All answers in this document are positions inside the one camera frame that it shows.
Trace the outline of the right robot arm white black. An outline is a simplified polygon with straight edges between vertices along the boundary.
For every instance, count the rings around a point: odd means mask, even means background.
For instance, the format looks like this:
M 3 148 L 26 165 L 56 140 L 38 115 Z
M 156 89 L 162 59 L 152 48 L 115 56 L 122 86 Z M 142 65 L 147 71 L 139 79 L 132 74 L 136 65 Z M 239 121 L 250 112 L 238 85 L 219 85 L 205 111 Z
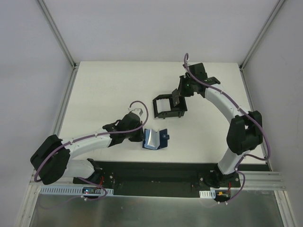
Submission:
M 235 174 L 245 155 L 263 142 L 262 117 L 258 111 L 243 110 L 224 90 L 220 81 L 208 77 L 202 63 L 183 64 L 186 72 L 180 76 L 178 88 L 172 92 L 172 103 L 177 106 L 181 98 L 199 94 L 211 102 L 230 124 L 226 141 L 227 150 L 214 170 L 204 178 L 213 188 L 225 186 Z

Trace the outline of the black plastic card tray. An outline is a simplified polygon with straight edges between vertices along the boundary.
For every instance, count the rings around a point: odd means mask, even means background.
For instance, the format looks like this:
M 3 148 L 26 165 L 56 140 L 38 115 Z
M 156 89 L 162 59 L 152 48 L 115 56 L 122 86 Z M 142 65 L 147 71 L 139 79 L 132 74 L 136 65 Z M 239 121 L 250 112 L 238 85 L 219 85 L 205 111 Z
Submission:
M 157 99 L 169 99 L 169 103 L 157 103 Z M 172 94 L 158 95 L 152 100 L 154 118 L 165 119 L 171 117 L 182 117 L 187 111 L 186 100 L 181 97 L 180 103 L 173 106 Z

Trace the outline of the dark credit card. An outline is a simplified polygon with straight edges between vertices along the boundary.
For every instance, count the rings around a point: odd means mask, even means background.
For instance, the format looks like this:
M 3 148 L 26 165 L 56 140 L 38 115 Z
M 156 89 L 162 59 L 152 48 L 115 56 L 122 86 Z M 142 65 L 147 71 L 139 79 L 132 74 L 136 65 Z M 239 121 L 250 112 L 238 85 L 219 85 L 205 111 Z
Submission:
M 180 103 L 179 99 L 173 99 L 173 106 L 177 106 Z

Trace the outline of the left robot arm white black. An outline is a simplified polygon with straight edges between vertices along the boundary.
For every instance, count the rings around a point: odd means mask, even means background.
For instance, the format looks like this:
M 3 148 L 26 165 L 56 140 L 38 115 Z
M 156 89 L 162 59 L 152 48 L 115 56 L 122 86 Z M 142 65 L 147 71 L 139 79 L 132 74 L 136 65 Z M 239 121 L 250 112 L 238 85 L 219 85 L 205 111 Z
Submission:
M 141 142 L 141 115 L 142 110 L 136 108 L 121 120 L 104 125 L 93 134 L 67 139 L 60 139 L 56 134 L 47 137 L 30 159 L 36 170 L 34 181 L 49 185 L 62 177 L 80 177 L 90 184 L 97 183 L 100 179 L 100 168 L 94 160 L 77 160 L 76 157 L 121 144 L 124 140 Z

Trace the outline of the blue leather card holder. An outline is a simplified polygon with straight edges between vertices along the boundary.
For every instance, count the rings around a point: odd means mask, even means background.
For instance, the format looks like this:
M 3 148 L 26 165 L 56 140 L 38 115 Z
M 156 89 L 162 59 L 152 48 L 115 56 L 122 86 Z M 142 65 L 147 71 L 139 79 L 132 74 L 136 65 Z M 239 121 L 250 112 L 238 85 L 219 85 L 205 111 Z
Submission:
M 142 148 L 149 150 L 163 149 L 168 146 L 169 139 L 168 129 L 160 131 L 145 129 Z

